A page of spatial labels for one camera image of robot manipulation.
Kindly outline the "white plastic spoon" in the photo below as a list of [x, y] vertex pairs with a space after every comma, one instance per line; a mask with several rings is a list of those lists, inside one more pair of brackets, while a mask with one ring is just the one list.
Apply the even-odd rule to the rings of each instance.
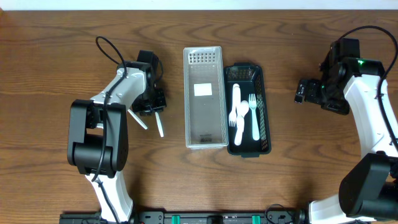
[[159, 115], [158, 112], [155, 112], [155, 118], [156, 118], [157, 127], [158, 127], [158, 131], [159, 131], [160, 137], [163, 138], [164, 137], [164, 130], [163, 130], [162, 122], [161, 122], [160, 115]]
[[237, 119], [236, 119], [236, 135], [234, 138], [234, 144], [236, 146], [240, 146], [243, 138], [244, 132], [244, 117], [246, 113], [249, 111], [249, 105], [246, 100], [243, 100], [240, 105], [237, 107]]
[[148, 129], [147, 125], [143, 122], [143, 120], [141, 120], [138, 115], [136, 115], [132, 109], [128, 109], [127, 111], [134, 119], [135, 121], [144, 129]]

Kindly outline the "white plastic fork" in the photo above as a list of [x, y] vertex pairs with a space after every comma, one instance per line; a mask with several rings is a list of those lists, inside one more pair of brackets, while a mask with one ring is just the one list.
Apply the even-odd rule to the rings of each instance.
[[231, 106], [231, 112], [229, 113], [229, 126], [230, 127], [235, 127], [236, 125], [236, 119], [237, 119], [237, 107], [241, 102], [241, 90], [240, 86], [235, 83], [233, 85], [233, 90], [232, 90], [232, 106]]
[[240, 146], [242, 142], [243, 132], [244, 132], [244, 118], [243, 111], [245, 104], [241, 102], [241, 90], [238, 85], [233, 88], [233, 103], [236, 107], [236, 135], [234, 139], [234, 144]]
[[249, 95], [249, 108], [251, 110], [251, 116], [252, 116], [252, 138], [253, 140], [258, 141], [260, 139], [260, 134], [257, 122], [257, 114], [256, 114], [257, 103], [256, 103], [255, 94]]

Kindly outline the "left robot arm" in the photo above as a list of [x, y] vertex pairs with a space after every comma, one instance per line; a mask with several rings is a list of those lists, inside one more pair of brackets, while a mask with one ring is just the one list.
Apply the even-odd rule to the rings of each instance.
[[127, 116], [158, 115], [167, 106], [157, 87], [162, 62], [141, 50], [135, 61], [118, 64], [108, 86], [89, 100], [75, 100], [70, 108], [67, 160], [95, 189], [101, 212], [95, 223], [132, 223], [134, 203], [124, 181], [129, 143]]

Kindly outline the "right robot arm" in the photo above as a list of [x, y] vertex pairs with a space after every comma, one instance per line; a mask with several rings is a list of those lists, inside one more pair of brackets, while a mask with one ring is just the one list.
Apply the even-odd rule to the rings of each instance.
[[338, 194], [310, 202], [309, 223], [366, 223], [397, 219], [397, 149], [390, 130], [397, 120], [378, 60], [360, 57], [359, 40], [333, 42], [319, 80], [300, 80], [295, 102], [353, 114], [361, 160], [341, 181]]

